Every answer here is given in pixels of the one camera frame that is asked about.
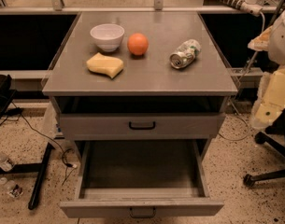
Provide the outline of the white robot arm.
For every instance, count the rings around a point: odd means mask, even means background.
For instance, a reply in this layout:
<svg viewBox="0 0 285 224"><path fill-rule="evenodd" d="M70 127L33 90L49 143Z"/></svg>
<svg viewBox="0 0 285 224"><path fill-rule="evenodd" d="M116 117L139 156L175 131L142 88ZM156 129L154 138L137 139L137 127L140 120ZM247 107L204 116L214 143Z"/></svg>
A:
<svg viewBox="0 0 285 224"><path fill-rule="evenodd" d="M251 109L250 126L262 130L272 125L285 109L285 10L248 47L266 51L269 61L278 66L272 72L264 72Z"/></svg>

